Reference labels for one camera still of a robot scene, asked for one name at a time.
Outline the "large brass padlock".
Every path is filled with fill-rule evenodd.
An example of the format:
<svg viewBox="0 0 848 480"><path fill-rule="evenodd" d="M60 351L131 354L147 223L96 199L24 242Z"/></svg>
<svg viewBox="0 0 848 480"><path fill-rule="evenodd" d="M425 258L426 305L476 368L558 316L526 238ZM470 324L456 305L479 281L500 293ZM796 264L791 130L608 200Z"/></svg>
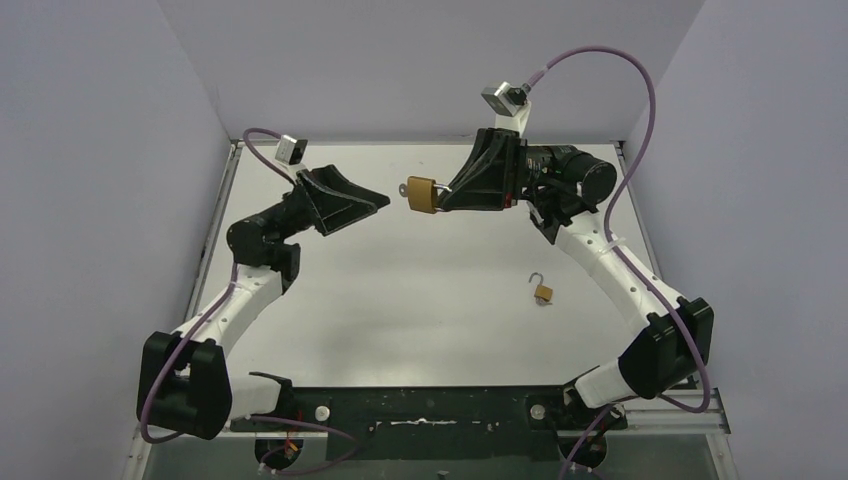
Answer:
<svg viewBox="0 0 848 480"><path fill-rule="evenodd" d="M398 193L407 200L408 207L419 213L436 214L441 211L438 204L439 194L451 192L448 185L437 183L434 179L410 176L398 185Z"/></svg>

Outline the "small brass padlock middle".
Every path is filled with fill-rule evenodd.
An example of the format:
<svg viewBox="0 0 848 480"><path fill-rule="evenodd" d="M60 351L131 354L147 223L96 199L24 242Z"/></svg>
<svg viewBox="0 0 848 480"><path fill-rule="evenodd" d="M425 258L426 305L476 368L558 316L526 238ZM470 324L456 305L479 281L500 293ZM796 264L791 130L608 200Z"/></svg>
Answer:
<svg viewBox="0 0 848 480"><path fill-rule="evenodd" d="M544 284L544 276L539 272L533 272L528 282L535 285L533 293L534 300L539 306L550 305L553 298L553 290Z"/></svg>

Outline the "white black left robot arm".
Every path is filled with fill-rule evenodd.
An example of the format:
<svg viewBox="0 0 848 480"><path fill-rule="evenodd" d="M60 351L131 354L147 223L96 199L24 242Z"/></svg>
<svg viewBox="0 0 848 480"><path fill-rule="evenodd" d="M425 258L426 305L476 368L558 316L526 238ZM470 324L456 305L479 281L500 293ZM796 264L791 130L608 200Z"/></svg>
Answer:
<svg viewBox="0 0 848 480"><path fill-rule="evenodd" d="M224 290L174 331L145 341L137 398L143 439L156 444L186 434L211 440L228 422L255 415L273 427L289 423L296 411L291 381L264 373L232 378L227 358L297 279L301 247L291 237L310 229L331 235L389 203L328 165L297 172L278 203L233 223L226 233L233 263Z"/></svg>

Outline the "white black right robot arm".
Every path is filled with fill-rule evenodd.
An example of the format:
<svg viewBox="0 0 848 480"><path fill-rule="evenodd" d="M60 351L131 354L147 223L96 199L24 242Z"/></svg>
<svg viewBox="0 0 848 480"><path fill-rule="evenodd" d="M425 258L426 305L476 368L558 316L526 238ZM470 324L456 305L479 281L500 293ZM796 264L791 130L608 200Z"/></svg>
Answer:
<svg viewBox="0 0 848 480"><path fill-rule="evenodd" d="M471 153L446 185L427 180L427 213L502 211L524 201L530 220L574 260L623 318L627 347L565 386L564 417L590 425L602 407L653 399L687 376L703 375L714 312L656 278L610 229L606 199L616 199L617 170L573 145L530 145L512 130L478 131Z"/></svg>

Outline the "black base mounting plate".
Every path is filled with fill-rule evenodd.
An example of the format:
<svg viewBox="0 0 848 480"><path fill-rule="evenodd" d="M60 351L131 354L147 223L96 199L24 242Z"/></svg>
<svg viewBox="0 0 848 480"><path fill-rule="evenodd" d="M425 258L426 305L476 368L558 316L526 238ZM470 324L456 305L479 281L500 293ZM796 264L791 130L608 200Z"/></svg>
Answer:
<svg viewBox="0 0 848 480"><path fill-rule="evenodd" d="M255 457L275 473L321 472L348 461L576 458L596 465L616 407L588 408L557 385L295 387L268 400L236 399L237 432L255 432Z"/></svg>

